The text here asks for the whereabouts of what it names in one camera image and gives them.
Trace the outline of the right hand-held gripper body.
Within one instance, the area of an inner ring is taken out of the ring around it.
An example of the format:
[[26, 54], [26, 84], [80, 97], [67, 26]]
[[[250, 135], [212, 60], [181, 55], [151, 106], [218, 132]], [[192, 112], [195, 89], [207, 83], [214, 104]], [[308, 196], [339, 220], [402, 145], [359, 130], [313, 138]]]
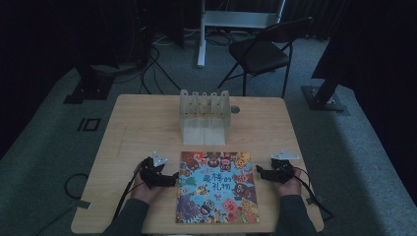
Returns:
[[277, 153], [273, 153], [270, 158], [272, 181], [285, 184], [294, 176], [293, 165], [290, 161], [299, 160], [299, 155], [282, 149]]

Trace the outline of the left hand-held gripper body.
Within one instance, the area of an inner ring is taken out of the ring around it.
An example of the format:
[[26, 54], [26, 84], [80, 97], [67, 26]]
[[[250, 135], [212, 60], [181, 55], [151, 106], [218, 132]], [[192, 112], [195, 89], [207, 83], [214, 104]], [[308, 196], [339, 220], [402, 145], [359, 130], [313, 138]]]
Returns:
[[140, 176], [149, 189], [169, 186], [169, 177], [161, 173], [166, 162], [167, 158], [159, 155], [156, 151], [141, 162]]

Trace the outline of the colourful picture book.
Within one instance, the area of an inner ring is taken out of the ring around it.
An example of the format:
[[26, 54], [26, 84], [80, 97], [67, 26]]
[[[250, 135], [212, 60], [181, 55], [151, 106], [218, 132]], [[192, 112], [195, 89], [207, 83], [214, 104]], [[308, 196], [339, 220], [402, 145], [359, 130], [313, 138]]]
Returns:
[[246, 151], [183, 151], [176, 221], [258, 223], [251, 155]]

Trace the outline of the clear acrylic book rack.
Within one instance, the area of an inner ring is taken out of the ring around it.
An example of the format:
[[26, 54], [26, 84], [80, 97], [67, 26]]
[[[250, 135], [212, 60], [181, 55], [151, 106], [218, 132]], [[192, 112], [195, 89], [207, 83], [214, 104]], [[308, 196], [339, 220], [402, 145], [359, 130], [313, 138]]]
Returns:
[[229, 92], [180, 91], [179, 125], [186, 146], [225, 146], [231, 125]]

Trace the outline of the person's right hand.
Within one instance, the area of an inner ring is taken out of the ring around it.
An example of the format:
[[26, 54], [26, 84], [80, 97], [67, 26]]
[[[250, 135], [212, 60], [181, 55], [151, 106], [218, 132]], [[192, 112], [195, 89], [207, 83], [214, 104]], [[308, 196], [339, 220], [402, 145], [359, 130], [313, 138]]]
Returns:
[[277, 191], [280, 197], [284, 196], [300, 196], [301, 195], [301, 183], [298, 181], [301, 171], [299, 169], [294, 170], [294, 177], [288, 180], [285, 184], [273, 182], [272, 185]]

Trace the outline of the person's left hand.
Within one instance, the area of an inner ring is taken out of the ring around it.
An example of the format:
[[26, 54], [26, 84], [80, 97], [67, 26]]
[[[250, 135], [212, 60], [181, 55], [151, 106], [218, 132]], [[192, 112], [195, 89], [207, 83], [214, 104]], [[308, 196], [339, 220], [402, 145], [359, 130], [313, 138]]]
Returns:
[[140, 175], [135, 177], [135, 182], [131, 191], [130, 197], [132, 199], [140, 200], [150, 205], [158, 195], [163, 191], [162, 187], [154, 187], [149, 189], [144, 183]]

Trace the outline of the black stand base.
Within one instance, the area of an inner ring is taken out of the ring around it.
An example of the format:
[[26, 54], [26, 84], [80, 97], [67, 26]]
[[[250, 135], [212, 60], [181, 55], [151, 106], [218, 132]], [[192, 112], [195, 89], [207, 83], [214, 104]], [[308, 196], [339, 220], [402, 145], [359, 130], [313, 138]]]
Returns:
[[64, 99], [64, 104], [81, 104], [84, 100], [105, 100], [112, 88], [114, 77], [101, 76], [91, 65], [77, 66], [81, 76], [71, 94]]
[[338, 81], [324, 80], [319, 87], [301, 86], [308, 106], [311, 110], [331, 111], [339, 116], [349, 116], [346, 105], [342, 104], [335, 94]]

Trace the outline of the black folding chair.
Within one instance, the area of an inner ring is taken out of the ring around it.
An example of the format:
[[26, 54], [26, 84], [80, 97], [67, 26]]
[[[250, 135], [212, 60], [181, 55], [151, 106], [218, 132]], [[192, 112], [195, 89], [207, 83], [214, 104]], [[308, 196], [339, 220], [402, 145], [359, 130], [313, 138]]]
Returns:
[[226, 81], [237, 78], [237, 76], [232, 76], [232, 73], [240, 66], [243, 69], [242, 94], [246, 95], [248, 75], [257, 76], [279, 68], [286, 68], [281, 93], [281, 97], [284, 97], [292, 62], [293, 43], [296, 39], [309, 34], [313, 22], [312, 17], [307, 17], [277, 23], [262, 29], [253, 38], [231, 43], [228, 52], [236, 63], [217, 87], [220, 89]]

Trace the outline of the white metal stand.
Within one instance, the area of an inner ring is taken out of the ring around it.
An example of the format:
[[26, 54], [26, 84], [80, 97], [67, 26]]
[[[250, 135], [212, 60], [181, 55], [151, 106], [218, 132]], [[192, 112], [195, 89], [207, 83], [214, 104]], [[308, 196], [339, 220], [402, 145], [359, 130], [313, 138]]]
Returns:
[[255, 13], [207, 10], [206, 0], [201, 0], [201, 32], [197, 66], [203, 68], [206, 64], [206, 27], [262, 29], [281, 21], [285, 3], [286, 0], [278, 0], [275, 13]]

